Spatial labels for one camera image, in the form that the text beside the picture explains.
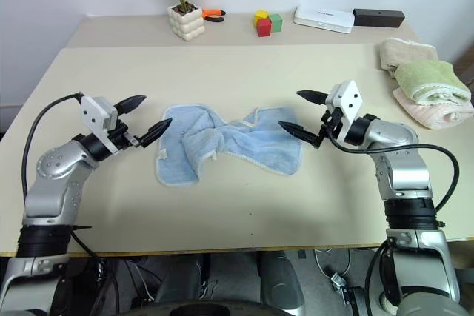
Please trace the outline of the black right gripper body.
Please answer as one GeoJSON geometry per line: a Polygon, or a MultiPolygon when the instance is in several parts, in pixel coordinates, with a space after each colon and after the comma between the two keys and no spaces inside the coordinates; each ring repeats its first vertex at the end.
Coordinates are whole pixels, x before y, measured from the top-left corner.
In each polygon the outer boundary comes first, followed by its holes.
{"type": "Polygon", "coordinates": [[[342,109],[336,107],[332,112],[326,110],[321,117],[322,125],[318,133],[318,142],[321,143],[325,138],[334,139],[338,138],[339,133],[342,129],[342,118],[344,113],[342,109]]]}

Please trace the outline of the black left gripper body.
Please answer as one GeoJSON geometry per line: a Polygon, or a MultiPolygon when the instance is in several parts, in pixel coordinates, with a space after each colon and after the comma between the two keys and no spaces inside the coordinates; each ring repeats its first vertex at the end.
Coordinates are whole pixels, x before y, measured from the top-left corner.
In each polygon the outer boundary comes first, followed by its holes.
{"type": "Polygon", "coordinates": [[[117,120],[115,128],[109,131],[109,140],[118,151],[128,147],[140,147],[142,144],[138,136],[128,132],[128,126],[120,119],[117,120]]]}

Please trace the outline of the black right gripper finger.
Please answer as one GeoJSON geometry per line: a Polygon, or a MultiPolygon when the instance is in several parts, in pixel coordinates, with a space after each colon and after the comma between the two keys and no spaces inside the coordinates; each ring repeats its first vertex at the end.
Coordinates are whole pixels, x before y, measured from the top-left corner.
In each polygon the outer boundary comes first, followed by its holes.
{"type": "Polygon", "coordinates": [[[314,133],[306,131],[302,126],[288,122],[288,121],[279,121],[278,124],[287,131],[291,136],[307,142],[315,148],[319,148],[321,145],[321,137],[314,133]]]}
{"type": "Polygon", "coordinates": [[[317,105],[325,105],[328,96],[326,93],[315,90],[299,90],[296,94],[317,105]]]}

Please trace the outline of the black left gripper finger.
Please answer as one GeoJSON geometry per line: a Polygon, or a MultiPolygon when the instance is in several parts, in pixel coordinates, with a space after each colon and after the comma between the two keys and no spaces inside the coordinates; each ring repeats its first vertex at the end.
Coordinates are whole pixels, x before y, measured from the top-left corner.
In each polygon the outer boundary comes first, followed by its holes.
{"type": "Polygon", "coordinates": [[[145,95],[133,95],[118,102],[114,107],[118,115],[128,114],[136,109],[146,98],[147,96],[145,95]]]}
{"type": "Polygon", "coordinates": [[[165,133],[172,120],[172,118],[166,118],[154,124],[148,129],[147,133],[138,138],[139,145],[141,147],[148,147],[153,142],[157,141],[165,133]]]}

